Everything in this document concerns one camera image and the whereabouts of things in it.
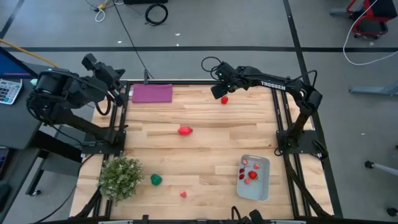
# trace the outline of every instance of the green leaves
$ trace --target green leaves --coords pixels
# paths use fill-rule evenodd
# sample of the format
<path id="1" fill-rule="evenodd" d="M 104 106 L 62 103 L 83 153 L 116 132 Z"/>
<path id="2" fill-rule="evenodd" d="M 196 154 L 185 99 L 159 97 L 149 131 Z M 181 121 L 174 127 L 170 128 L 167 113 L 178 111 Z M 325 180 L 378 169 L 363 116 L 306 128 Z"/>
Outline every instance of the green leaves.
<path id="1" fill-rule="evenodd" d="M 143 180 L 141 172 L 142 164 L 138 159 L 121 156 L 112 161 L 104 161 L 99 177 L 99 191 L 115 203 L 127 199 L 136 193 L 137 184 Z"/>

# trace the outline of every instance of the calculator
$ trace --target calculator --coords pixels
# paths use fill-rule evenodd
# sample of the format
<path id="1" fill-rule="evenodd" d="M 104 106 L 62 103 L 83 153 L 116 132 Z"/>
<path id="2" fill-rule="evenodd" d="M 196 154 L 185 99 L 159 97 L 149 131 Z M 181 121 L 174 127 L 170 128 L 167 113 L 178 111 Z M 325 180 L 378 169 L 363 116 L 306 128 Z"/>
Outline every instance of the calculator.
<path id="1" fill-rule="evenodd" d="M 0 103 L 7 105 L 13 104 L 21 89 L 22 79 L 19 83 L 0 79 Z"/>

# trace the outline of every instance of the red chair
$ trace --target red chair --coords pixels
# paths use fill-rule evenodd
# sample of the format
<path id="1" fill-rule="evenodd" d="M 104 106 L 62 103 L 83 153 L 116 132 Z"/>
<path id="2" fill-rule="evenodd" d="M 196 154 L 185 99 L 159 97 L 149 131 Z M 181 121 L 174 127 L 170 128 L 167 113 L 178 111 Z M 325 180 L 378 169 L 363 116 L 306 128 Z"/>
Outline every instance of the red chair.
<path id="1" fill-rule="evenodd" d="M 352 0 L 346 9 L 349 18 L 356 21 L 375 1 L 377 0 L 364 0 L 360 10 L 352 11 L 350 9 L 356 2 L 356 0 Z M 397 11 L 392 0 L 378 0 L 365 15 L 356 21 L 352 30 L 355 34 L 354 37 L 368 35 L 378 39 L 388 32 L 386 22 L 395 17 L 397 17 Z"/>

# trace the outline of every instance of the green toy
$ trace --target green toy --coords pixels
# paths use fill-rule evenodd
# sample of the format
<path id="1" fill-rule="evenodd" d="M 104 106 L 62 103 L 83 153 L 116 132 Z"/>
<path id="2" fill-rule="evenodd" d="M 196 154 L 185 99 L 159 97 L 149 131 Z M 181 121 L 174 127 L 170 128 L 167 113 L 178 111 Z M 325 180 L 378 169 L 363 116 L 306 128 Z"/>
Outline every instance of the green toy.
<path id="1" fill-rule="evenodd" d="M 162 182 L 162 178 L 157 174 L 152 174 L 150 177 L 150 181 L 153 185 L 158 186 Z"/>

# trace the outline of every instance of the desk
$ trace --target desk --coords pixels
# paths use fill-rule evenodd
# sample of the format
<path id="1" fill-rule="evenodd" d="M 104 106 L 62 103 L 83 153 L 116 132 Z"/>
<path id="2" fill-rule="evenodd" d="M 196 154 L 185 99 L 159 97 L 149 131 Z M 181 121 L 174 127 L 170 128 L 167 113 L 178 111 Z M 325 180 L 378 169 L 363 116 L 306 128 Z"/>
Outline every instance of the desk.
<path id="1" fill-rule="evenodd" d="M 298 108 L 290 96 L 288 100 L 295 120 Z M 99 105 L 105 108 L 106 102 Z M 95 111 L 92 122 L 105 126 L 109 120 L 110 116 Z M 229 95 L 227 105 L 222 105 L 214 100 L 209 85 L 174 85 L 172 103 L 129 102 L 125 124 L 129 127 L 124 153 L 143 163 L 145 179 L 136 195 L 111 208 L 111 219 L 140 220 L 146 214 L 151 220 L 225 220 L 231 218 L 233 205 L 242 216 L 256 208 L 265 219 L 293 218 L 283 158 L 274 155 L 278 127 L 270 89 L 238 90 Z M 193 133 L 178 135 L 181 126 L 192 127 Z M 311 122 L 306 129 L 312 129 Z M 243 154 L 263 156 L 271 162 L 269 199 L 265 202 L 236 193 L 236 174 Z M 307 189 L 333 214 L 321 162 L 309 155 L 300 158 Z M 102 155 L 95 155 L 83 166 L 71 216 L 96 190 L 102 160 Z M 161 185 L 151 185 L 153 173 L 162 176 Z M 179 196 L 181 190 L 187 192 L 187 198 Z M 297 198 L 303 215 L 301 197 Z"/>
<path id="2" fill-rule="evenodd" d="M 26 65 L 37 73 L 48 68 L 28 63 Z M 0 146 L 9 148 L 11 153 L 9 166 L 4 173 L 4 178 L 0 180 L 0 184 L 11 186 L 0 214 L 0 223 L 6 217 L 38 157 L 45 159 L 48 156 L 59 155 L 63 160 L 81 162 L 79 149 L 39 131 L 41 122 L 28 113 L 25 105 L 32 90 L 32 84 L 29 81 L 23 81 L 24 90 L 13 105 L 0 105 Z"/>

